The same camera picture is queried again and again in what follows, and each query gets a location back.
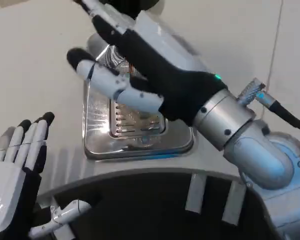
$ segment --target blue light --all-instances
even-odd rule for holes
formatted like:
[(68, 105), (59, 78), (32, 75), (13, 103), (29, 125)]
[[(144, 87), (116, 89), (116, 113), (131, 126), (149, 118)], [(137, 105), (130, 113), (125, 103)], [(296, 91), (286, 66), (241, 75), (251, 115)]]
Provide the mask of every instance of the blue light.
[(215, 74), (214, 76), (215, 76), (215, 78), (217, 78), (218, 80), (221, 80), (221, 79), (222, 79), (221, 76), (218, 75), (218, 74)]

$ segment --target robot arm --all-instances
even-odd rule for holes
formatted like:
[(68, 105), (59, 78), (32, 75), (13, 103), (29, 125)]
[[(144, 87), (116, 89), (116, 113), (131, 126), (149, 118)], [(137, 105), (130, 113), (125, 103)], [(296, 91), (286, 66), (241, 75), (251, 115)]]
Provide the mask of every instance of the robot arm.
[(236, 100), (218, 75), (207, 72), (184, 40), (145, 11), (134, 22), (110, 5), (95, 0), (85, 0), (83, 5), (101, 37), (116, 45), (147, 78), (129, 81), (128, 76), (100, 65), (84, 50), (70, 50), (69, 63), (92, 87), (118, 103), (144, 112), (159, 111), (170, 121), (181, 119), (196, 127), (262, 188), (280, 189), (290, 183), (293, 166), (289, 158), (270, 143), (253, 121), (255, 114)]
[[(271, 133), (266, 123), (254, 120), (254, 112), (247, 108), (253, 99), (270, 110), (278, 106), (262, 92), (264, 85), (254, 80), (236, 98), (217, 74), (209, 73), (196, 52), (155, 16), (142, 11), (134, 21), (96, 0), (80, 4), (98, 34), (147, 80), (120, 75), (78, 48), (67, 55), (74, 70), (118, 103), (144, 112), (159, 111), (170, 121), (181, 119), (197, 128), (238, 167), (242, 180), (263, 200), (279, 235), (300, 239), (300, 204), (289, 202), (298, 196), (295, 200), (300, 203), (300, 142), (284, 133)], [(289, 116), (281, 113), (283, 119)]]

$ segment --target white countertop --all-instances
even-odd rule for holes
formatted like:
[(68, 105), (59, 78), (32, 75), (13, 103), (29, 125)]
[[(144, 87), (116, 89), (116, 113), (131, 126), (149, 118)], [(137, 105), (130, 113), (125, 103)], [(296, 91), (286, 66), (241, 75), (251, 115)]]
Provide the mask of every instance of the white countertop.
[[(254, 77), (266, 82), (281, 1), (165, 0), (161, 17), (184, 36), (238, 94)], [(130, 162), (87, 160), (82, 143), (83, 82), (66, 60), (95, 31), (70, 0), (30, 0), (0, 9), (0, 135), (23, 119), (55, 113), (39, 197), (101, 178), (139, 172), (238, 170), (203, 137), (186, 155)], [(260, 116), (261, 108), (253, 109)]]

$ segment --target wire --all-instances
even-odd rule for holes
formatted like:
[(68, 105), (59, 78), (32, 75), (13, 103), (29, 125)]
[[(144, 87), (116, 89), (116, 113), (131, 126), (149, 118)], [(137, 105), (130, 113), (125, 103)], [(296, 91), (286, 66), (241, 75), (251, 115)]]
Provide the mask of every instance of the wire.
[(285, 109), (277, 100), (268, 109), (291, 126), (300, 129), (300, 120)]

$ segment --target cable connector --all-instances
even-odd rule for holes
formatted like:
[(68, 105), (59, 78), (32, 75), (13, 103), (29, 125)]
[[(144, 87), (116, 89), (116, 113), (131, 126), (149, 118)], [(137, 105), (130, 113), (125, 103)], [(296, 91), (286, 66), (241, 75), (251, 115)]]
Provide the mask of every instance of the cable connector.
[(291, 126), (300, 129), (300, 120), (296, 118), (291, 112), (284, 108), (280, 102), (265, 91), (259, 91), (256, 94), (256, 99), (259, 103), (276, 114), (282, 120), (286, 121)]

